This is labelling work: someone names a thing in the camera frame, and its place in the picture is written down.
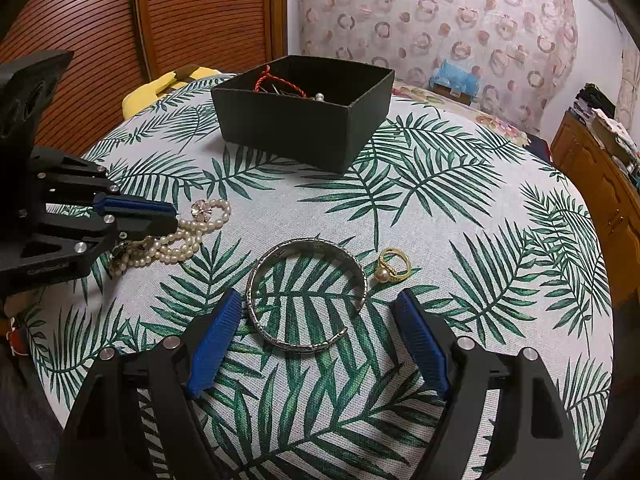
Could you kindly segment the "blue plastic bag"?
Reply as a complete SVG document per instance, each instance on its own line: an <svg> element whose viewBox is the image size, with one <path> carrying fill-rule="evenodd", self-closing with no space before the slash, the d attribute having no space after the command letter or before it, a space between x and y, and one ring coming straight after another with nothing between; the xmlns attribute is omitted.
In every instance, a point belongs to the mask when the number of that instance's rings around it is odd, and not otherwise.
<svg viewBox="0 0 640 480"><path fill-rule="evenodd" d="M470 105L480 88L480 78L457 65L442 61L432 73L428 88L441 96Z"/></svg>

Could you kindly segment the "wooden sideboard cabinet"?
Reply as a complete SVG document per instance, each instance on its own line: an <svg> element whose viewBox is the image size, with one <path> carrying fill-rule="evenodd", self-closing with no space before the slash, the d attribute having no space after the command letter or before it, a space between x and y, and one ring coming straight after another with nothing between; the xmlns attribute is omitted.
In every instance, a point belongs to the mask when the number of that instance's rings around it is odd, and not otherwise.
<svg viewBox="0 0 640 480"><path fill-rule="evenodd" d="M602 247L614 306L639 288L639 194L597 139L565 113L551 143L554 166L584 198Z"/></svg>

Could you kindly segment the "green leaf print tablecloth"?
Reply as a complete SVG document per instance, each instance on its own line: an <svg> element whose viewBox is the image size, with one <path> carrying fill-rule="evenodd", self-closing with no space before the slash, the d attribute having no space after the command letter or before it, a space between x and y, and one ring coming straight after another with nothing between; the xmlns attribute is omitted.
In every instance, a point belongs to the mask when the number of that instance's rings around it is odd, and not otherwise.
<svg viewBox="0 0 640 480"><path fill-rule="evenodd" d="M425 310L490 351L536 349L591 462L612 380L612 307L596 227L573 183L505 134L403 98L344 174L226 142L213 81L142 110L88 151L127 193L226 200L229 223L165 238L170 261L103 257L86 278L37 292L24 319L40 384L65 420L111 346L180 335L269 248L319 237L372 275L387 248L411 262ZM240 479L407 479L442 406L397 333L396 284L322 256L292 255L259 285L213 387L195 402L215 453Z"/></svg>

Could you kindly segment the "silver cuff bangle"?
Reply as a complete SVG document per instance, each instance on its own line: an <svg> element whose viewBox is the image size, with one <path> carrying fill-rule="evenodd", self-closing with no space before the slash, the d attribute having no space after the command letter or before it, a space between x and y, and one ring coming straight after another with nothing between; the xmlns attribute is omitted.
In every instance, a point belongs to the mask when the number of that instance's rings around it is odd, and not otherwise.
<svg viewBox="0 0 640 480"><path fill-rule="evenodd" d="M342 348L350 338L372 349L362 314L369 292L349 238L286 240L259 257L245 289L247 326L265 352L293 356Z"/></svg>

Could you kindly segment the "brown wooden wardrobe door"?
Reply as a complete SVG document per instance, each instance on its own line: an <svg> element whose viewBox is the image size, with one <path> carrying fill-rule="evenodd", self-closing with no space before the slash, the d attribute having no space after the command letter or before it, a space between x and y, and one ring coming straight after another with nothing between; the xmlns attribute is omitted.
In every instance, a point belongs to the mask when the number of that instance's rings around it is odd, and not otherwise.
<svg viewBox="0 0 640 480"><path fill-rule="evenodd" d="M35 144L80 155L122 121L122 99L190 63L242 72L288 48L288 0L1 0L1 59L69 50Z"/></svg>

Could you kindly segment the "floral bedspread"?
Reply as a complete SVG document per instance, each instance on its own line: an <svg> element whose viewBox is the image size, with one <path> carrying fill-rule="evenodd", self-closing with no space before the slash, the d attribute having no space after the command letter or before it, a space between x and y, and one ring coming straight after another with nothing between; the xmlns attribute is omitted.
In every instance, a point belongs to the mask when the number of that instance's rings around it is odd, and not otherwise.
<svg viewBox="0 0 640 480"><path fill-rule="evenodd" d="M504 120L489 115L481 110L459 103L453 99L449 99L446 96L440 96L431 90L422 89L412 86L411 84L405 84L402 81L395 80L393 83L392 93L394 96L408 99L413 103L421 103L426 106L430 106L439 112L451 112L457 114L466 119L472 120L477 125L486 127L487 129L499 133L505 138L511 140L521 148L526 148L532 141L529 140L528 135L518 128L515 128Z"/></svg>

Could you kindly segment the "yellow plush toy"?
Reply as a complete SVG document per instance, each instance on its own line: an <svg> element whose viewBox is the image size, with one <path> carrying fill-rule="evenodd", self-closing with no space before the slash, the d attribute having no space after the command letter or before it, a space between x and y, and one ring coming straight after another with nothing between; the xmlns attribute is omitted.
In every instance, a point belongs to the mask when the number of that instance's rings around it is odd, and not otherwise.
<svg viewBox="0 0 640 480"><path fill-rule="evenodd" d="M131 118L144 110L145 107L167 96L168 93L190 84L190 82L220 74L220 70L213 70L196 64L188 64L176 68L147 84L142 84L142 86L127 94L122 99L122 117L125 119Z"/></svg>

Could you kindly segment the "black square jewelry box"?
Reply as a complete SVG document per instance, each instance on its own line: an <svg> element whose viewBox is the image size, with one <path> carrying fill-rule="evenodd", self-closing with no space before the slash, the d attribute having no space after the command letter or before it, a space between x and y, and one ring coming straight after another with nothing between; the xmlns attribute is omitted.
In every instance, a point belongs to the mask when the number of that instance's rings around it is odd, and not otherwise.
<svg viewBox="0 0 640 480"><path fill-rule="evenodd" d="M288 55L210 90L225 141L344 174L390 110L390 68Z"/></svg>

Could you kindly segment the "patterned lace curtain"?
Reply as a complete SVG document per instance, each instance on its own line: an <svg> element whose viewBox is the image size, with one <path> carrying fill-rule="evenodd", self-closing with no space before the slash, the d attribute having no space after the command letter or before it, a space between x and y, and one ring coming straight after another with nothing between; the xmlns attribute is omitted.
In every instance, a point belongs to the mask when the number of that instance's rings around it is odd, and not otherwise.
<svg viewBox="0 0 640 480"><path fill-rule="evenodd" d="M415 87L442 61L480 78L472 101L529 132L573 67L573 0L299 0L303 53L390 68Z"/></svg>

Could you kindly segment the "pile of papers and clothes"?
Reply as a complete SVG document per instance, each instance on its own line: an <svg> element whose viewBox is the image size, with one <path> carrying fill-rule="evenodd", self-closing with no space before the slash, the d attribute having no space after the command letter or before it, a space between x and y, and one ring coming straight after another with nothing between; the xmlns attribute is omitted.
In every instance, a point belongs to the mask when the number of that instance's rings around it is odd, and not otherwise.
<svg viewBox="0 0 640 480"><path fill-rule="evenodd" d="M587 82L576 94L570 112L589 129L601 148L638 188L639 147L625 126L614 118L615 106L611 100L595 84Z"/></svg>

